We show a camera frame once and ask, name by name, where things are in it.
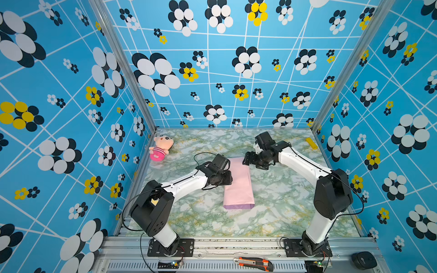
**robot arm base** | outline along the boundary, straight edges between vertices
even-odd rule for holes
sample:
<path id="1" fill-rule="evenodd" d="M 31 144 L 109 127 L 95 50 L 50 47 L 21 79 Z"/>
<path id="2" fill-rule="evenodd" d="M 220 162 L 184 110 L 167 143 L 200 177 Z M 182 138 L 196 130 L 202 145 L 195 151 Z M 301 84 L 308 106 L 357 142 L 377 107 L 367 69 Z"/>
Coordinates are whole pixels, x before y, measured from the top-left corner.
<path id="1" fill-rule="evenodd" d="M 327 238 L 325 238 L 323 241 L 321 241 L 318 244 L 315 244 L 306 234 L 306 231 L 302 234 L 302 252 L 307 255 L 308 257 L 313 257 L 314 255 L 317 255 L 320 253 L 321 249 L 324 245 L 328 244 Z"/>

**pink towel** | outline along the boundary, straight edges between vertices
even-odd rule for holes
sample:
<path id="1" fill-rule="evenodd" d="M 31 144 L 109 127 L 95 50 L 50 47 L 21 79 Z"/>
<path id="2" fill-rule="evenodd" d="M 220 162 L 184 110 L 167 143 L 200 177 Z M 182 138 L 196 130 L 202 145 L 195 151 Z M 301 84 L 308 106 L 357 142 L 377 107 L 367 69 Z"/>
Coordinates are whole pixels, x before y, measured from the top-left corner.
<path id="1" fill-rule="evenodd" d="M 227 210 L 251 209 L 255 206 L 249 166 L 243 165 L 244 157 L 229 158 L 232 185 L 225 186 L 223 207 Z"/>

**marble-patterned table surface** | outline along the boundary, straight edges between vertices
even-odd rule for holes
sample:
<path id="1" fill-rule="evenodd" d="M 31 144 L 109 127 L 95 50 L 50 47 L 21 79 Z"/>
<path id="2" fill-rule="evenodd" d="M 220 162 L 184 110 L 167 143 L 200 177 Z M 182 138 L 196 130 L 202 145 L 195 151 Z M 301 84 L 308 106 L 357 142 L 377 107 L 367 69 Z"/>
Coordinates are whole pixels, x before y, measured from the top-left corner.
<path id="1" fill-rule="evenodd" d="M 193 155 L 200 152 L 223 154 L 227 158 L 243 157 L 253 151 L 260 129 L 164 130 L 159 135 L 171 136 L 175 143 L 164 161 L 150 163 L 144 181 L 166 182 L 192 171 L 197 165 Z M 314 137 L 310 130 L 267 130 L 275 141 L 285 140 L 303 155 L 326 166 L 319 149 L 305 141 Z M 212 161 L 210 154 L 198 155 L 202 164 Z M 168 223 L 180 236 L 289 236 L 300 237 L 308 227 L 315 208 L 314 187 L 291 168 L 281 164 L 268 171 L 250 166 L 255 207 L 251 210 L 223 208 L 224 187 L 196 190 L 173 204 Z M 132 220 L 132 229 L 140 229 Z M 340 217 L 331 230 L 332 237 L 358 237 L 350 216 Z M 141 232 L 129 231 L 127 236 Z"/>

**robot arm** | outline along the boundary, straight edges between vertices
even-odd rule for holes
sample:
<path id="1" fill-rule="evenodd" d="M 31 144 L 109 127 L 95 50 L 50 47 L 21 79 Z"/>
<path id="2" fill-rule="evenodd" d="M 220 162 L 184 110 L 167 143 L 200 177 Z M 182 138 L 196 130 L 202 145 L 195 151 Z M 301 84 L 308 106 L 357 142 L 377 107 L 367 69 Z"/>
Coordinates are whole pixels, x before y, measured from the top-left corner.
<path id="1" fill-rule="evenodd" d="M 306 255 L 317 254 L 326 243 L 327 234 L 336 218 L 353 202 L 346 173 L 315 163 L 287 142 L 276 143 L 268 132 L 255 138 L 254 148 L 255 152 L 246 153 L 243 164 L 251 163 L 267 170 L 270 165 L 279 162 L 301 174 L 316 188 L 313 202 L 316 213 L 302 234 L 301 244 Z"/>
<path id="2" fill-rule="evenodd" d="M 148 236 L 161 244 L 162 253 L 173 255 L 179 244 L 179 235 L 167 223 L 173 202 L 209 185 L 230 185 L 231 172 L 225 169 L 228 164 L 229 160 L 218 154 L 212 162 L 203 163 L 187 175 L 162 184 L 155 180 L 146 184 L 130 214 Z"/>

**blue wallpaper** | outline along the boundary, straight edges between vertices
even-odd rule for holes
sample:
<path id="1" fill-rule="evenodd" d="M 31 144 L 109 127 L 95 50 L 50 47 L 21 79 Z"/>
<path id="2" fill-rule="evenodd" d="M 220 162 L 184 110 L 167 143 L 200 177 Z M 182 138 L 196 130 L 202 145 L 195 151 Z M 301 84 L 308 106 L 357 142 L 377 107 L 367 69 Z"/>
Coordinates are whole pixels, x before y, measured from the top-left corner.
<path id="1" fill-rule="evenodd" d="M 435 5 L 395 2 L 316 130 L 392 272 L 437 271 Z"/>
<path id="2" fill-rule="evenodd" d="M 88 272 L 149 130 L 87 1 L 3 1 L 0 52 L 0 272 Z"/>
<path id="3" fill-rule="evenodd" d="M 104 1 L 156 125 L 185 128 L 308 128 L 378 3 Z"/>

